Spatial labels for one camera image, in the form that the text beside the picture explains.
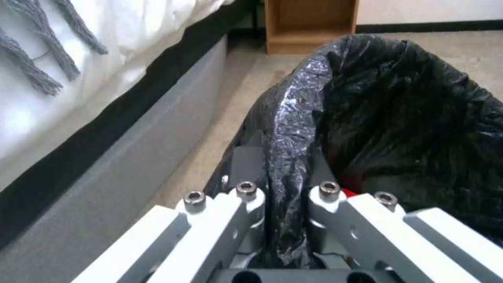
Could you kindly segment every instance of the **beige carpet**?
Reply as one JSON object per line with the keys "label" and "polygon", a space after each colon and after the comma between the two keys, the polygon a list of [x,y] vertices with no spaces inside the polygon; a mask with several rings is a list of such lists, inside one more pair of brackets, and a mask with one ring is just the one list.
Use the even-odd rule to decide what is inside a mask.
{"label": "beige carpet", "polygon": [[[503,99],[503,31],[382,36],[415,41]],[[212,126],[145,209],[154,204],[174,207],[186,192],[202,189],[257,97],[288,74],[303,57],[268,56],[263,44],[252,40],[231,43]]]}

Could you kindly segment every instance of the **white bedsheet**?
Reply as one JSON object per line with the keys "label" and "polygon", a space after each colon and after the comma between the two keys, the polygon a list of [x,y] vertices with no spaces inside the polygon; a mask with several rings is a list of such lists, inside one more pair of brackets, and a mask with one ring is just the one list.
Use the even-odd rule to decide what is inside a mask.
{"label": "white bedsheet", "polygon": [[[75,36],[50,0],[41,0],[81,75],[69,82],[51,55],[42,56],[36,65],[64,86],[57,97],[45,96],[0,55],[0,191],[129,90],[188,26],[233,1],[72,0],[109,51],[99,56]],[[11,14],[0,1],[0,27],[32,58],[45,54],[46,47],[26,22]]]}

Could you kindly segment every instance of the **wooden shelf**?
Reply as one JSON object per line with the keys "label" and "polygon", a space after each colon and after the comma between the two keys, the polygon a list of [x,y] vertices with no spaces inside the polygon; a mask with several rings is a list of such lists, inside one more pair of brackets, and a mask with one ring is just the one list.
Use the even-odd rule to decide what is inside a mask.
{"label": "wooden shelf", "polygon": [[351,33],[349,28],[333,30],[289,30],[272,35],[267,41],[269,54],[307,54],[340,36]]}
{"label": "wooden shelf", "polygon": [[268,54],[307,54],[354,33],[358,0],[266,0]]}

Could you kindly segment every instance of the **screw head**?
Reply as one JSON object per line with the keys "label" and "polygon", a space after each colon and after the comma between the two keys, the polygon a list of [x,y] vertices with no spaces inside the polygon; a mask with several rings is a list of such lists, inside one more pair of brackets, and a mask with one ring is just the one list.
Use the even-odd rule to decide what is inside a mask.
{"label": "screw head", "polygon": [[184,196],[185,210],[198,213],[206,208],[206,195],[201,191],[191,191]]}
{"label": "screw head", "polygon": [[236,193],[243,201],[252,201],[257,197],[257,185],[245,181],[236,186]]}
{"label": "screw head", "polygon": [[330,181],[323,181],[319,185],[320,197],[325,201],[336,201],[339,198],[341,187],[339,184]]}
{"label": "screw head", "polygon": [[395,212],[396,205],[398,204],[398,199],[396,196],[389,192],[378,191],[374,193],[374,198],[376,201],[380,202],[391,212]]}

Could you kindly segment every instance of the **plastic bag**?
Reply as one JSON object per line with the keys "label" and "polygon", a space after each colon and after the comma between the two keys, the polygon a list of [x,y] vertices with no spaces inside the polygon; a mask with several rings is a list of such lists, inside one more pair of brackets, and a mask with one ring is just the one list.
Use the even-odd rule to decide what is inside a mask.
{"label": "plastic bag", "polygon": [[339,184],[440,207],[503,239],[503,104],[410,41],[350,35],[322,46],[263,93],[205,187],[214,196],[234,147],[262,133],[268,198],[264,267],[310,268],[306,184],[320,149]]}

